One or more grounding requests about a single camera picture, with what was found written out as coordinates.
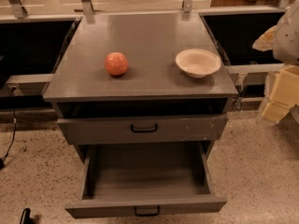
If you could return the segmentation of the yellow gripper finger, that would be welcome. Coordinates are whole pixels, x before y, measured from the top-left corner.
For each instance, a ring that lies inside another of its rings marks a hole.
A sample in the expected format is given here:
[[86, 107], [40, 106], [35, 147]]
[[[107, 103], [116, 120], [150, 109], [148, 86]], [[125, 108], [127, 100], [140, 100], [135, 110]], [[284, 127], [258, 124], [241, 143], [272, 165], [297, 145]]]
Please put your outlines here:
[[274, 47], [274, 34], [276, 28], [276, 26], [270, 27], [258, 39], [254, 41], [252, 47], [259, 51], [272, 50]]

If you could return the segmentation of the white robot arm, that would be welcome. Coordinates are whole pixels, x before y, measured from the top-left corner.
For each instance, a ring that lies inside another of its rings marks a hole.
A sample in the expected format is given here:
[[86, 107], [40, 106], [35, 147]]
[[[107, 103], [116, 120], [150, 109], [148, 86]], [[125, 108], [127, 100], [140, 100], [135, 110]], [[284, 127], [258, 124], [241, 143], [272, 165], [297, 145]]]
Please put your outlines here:
[[271, 50], [273, 57], [285, 64], [299, 64], [299, 0], [296, 0], [252, 47], [259, 51]]

